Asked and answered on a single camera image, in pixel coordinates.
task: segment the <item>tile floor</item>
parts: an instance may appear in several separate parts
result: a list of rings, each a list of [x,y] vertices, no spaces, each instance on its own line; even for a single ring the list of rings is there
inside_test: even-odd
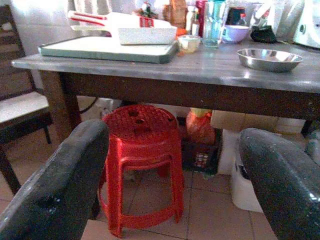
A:
[[[46,143],[42,130],[4,146],[21,183],[38,169],[58,146],[54,127],[49,128],[52,145]],[[204,179],[201,173],[185,172],[184,213],[176,224],[174,218],[147,229],[123,229],[123,238],[131,240],[276,240],[267,219],[261,213],[241,210],[232,203],[230,176],[217,175]],[[0,213],[12,199],[0,174]],[[145,214],[170,204],[168,178],[154,171],[136,173],[136,182],[125,181],[123,211]],[[117,239],[107,228],[101,212],[97,220],[87,222],[82,240]]]

